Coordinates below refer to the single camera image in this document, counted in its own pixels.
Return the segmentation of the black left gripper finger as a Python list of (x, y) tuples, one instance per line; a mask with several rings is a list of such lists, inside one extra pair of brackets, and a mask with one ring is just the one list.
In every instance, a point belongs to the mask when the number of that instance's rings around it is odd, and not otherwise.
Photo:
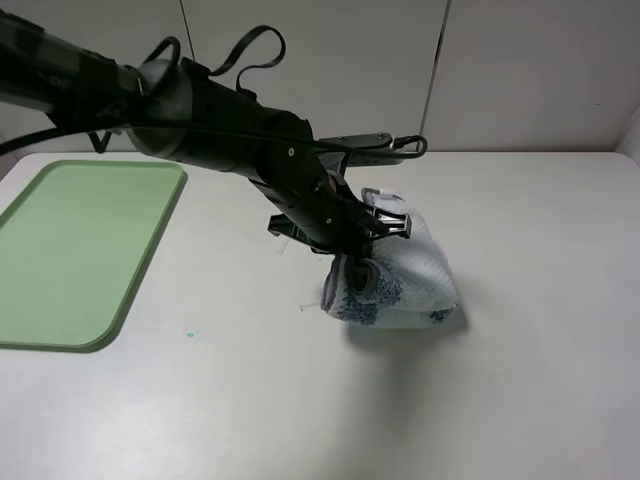
[(379, 269), (369, 258), (344, 255), (342, 270), (348, 293), (372, 293), (378, 285)]

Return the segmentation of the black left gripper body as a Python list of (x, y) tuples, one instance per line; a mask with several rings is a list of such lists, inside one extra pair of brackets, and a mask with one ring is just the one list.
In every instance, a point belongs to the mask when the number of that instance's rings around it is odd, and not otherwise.
[(267, 227), (317, 254), (369, 256), (373, 243), (393, 236), (408, 239), (409, 215), (377, 207), (370, 197), (357, 198), (347, 186), (335, 192), (318, 187), (291, 206), (282, 206)]

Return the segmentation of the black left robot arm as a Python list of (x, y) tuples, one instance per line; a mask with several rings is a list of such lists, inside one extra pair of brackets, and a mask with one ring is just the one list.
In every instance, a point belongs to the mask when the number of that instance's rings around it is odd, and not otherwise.
[(248, 179), (277, 209), (270, 233), (317, 254), (367, 258), (377, 241), (411, 234), (407, 215), (367, 205), (344, 178), (353, 160), (402, 159), (404, 139), (318, 140), (294, 113), (219, 84), (216, 71), (182, 56), (175, 37), (133, 67), (3, 13), (1, 99), (51, 121), (6, 141), (3, 153), (76, 134), (103, 153), (113, 134), (125, 132), (145, 155)]

